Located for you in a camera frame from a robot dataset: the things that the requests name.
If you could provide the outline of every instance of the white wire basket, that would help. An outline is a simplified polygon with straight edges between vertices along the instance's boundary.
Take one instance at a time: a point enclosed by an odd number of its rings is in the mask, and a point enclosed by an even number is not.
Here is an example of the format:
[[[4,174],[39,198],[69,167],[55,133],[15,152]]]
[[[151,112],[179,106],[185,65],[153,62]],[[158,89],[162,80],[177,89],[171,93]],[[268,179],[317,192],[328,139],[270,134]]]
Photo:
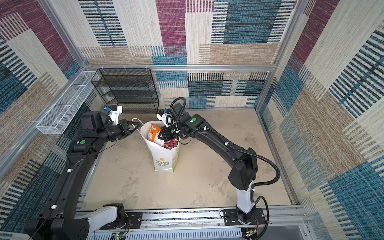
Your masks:
[[[36,128],[43,134],[63,134],[93,89],[91,80],[99,80],[96,72],[84,71],[79,74],[63,95],[43,116]]]

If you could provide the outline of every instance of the white shopping bag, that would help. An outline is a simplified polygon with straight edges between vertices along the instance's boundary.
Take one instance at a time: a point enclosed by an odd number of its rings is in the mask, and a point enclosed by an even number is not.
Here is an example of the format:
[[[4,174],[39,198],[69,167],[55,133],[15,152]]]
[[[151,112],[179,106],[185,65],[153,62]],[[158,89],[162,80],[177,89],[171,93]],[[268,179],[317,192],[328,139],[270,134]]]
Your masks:
[[[162,121],[146,122],[140,128],[139,132],[148,146],[149,153],[152,155],[155,170],[156,172],[173,172],[177,159],[179,158],[180,143],[174,148],[166,149],[164,147],[161,147],[160,145],[157,145],[154,142],[149,141],[147,139],[147,136],[152,123],[157,127],[165,126]]]

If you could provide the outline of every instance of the floor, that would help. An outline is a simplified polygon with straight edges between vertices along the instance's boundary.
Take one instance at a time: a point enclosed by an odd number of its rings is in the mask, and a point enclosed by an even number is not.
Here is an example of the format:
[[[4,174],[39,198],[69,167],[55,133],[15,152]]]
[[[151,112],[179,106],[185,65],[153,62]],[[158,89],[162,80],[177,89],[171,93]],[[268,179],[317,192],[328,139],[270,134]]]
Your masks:
[[[188,111],[204,117],[218,132],[239,146],[253,148],[273,160],[257,115],[252,109]],[[154,114],[122,114],[120,119],[157,120]],[[275,172],[258,161],[257,181],[273,179]],[[125,209],[186,207],[231,207],[237,202],[235,188],[228,181],[231,168],[204,143],[192,139],[181,145],[175,171],[155,172],[147,145],[136,131],[103,152],[85,197],[84,209],[94,210],[108,203],[123,203]],[[263,195],[268,205],[290,205],[281,179],[259,186],[255,198]]]

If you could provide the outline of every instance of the black mounting plate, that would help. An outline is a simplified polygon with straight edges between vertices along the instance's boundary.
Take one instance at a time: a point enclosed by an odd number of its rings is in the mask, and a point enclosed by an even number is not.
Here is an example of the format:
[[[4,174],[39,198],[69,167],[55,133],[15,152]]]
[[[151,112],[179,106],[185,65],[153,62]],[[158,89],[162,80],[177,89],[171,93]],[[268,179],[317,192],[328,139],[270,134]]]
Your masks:
[[[141,226],[141,217],[142,212],[126,212],[127,218],[131,220],[131,228],[130,229],[138,229]],[[100,230],[110,230],[116,228],[113,226],[112,223],[108,223],[100,228]]]
[[[224,209],[222,210],[222,212],[224,216],[224,223],[226,226],[242,225],[237,218],[236,209]],[[259,221],[259,225],[265,224],[264,212],[261,208],[255,209],[255,211],[253,212],[253,215]],[[250,225],[257,225],[257,221],[255,219],[252,219],[252,222]]]

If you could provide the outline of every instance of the patterned wall panel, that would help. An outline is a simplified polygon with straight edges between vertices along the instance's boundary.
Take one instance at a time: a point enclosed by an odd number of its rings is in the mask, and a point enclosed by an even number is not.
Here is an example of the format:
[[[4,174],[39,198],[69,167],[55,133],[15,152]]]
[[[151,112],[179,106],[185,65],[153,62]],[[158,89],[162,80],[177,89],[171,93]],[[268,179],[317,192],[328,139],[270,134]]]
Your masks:
[[[0,155],[78,70],[37,0],[1,1]],[[1,230],[23,232],[44,206],[65,161],[61,138],[39,134],[1,179]]]
[[[383,12],[309,1],[260,110],[318,239],[384,239]]]
[[[41,213],[55,190],[69,144],[80,134],[80,116],[87,111],[84,103],[62,135],[39,134],[7,172],[0,189],[1,231],[23,233],[25,222]]]
[[[0,155],[78,69],[37,0],[1,2]]]
[[[254,108],[268,72],[153,71],[161,107],[177,97],[187,108]]]
[[[295,0],[51,2],[91,65],[271,64],[296,5]]]

